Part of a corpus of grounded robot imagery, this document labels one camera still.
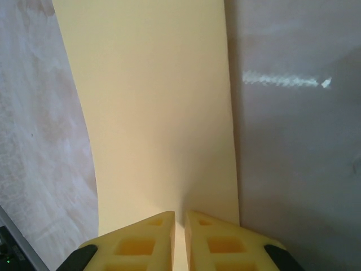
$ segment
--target metal edge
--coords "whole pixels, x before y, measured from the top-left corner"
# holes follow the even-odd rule
[[[45,265],[45,263],[41,260],[39,255],[35,252],[33,247],[29,244],[29,242],[22,235],[20,230],[16,227],[14,222],[10,219],[4,209],[0,206],[0,221],[3,222],[4,226],[9,230],[13,238],[16,240],[18,245],[20,246],[23,253],[27,256],[31,264],[37,271],[49,271],[49,268]]]

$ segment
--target square cutout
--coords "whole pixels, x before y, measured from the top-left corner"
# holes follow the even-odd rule
[[[215,264],[217,271],[258,271],[255,263],[218,263]]]
[[[154,219],[151,222],[148,223],[148,225],[153,225],[153,226],[161,226],[163,224],[163,219]]]
[[[199,224],[202,225],[202,226],[210,226],[210,225],[212,225],[211,222],[209,222],[209,221],[207,221],[207,220],[203,220],[203,219],[201,219],[201,220],[199,221]]]
[[[127,239],[120,242],[115,254],[116,255],[152,255],[155,240],[151,239]]]
[[[207,242],[210,253],[242,253],[246,251],[236,237],[210,237]]]
[[[109,264],[104,271],[147,271],[146,265],[113,265]]]

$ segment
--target gray surface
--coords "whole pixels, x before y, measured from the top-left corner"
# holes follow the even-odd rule
[[[50,270],[98,235],[89,138],[50,0],[0,0],[0,205]]]
[[[243,225],[284,242],[306,270],[361,270],[361,2],[226,4]],[[241,65],[332,81],[245,84]]]

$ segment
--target yellow paper sheet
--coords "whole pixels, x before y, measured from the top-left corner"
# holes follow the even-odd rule
[[[99,234],[176,211],[238,223],[223,0],[53,0],[90,137]]]

